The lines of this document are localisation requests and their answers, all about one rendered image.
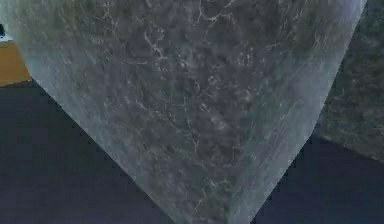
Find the grey marble counter block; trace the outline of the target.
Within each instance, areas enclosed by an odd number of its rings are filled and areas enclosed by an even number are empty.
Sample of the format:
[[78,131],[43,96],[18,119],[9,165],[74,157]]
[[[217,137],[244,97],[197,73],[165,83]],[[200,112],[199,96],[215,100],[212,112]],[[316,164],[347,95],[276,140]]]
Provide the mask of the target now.
[[176,224],[250,224],[367,0],[0,0],[30,76]]

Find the orange wooden cabinet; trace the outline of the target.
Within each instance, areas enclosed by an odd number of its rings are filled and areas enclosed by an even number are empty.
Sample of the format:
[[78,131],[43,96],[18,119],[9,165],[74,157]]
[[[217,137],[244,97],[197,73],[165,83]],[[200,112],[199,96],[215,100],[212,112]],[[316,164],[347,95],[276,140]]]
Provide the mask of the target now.
[[31,76],[14,42],[0,42],[0,87],[30,81]]

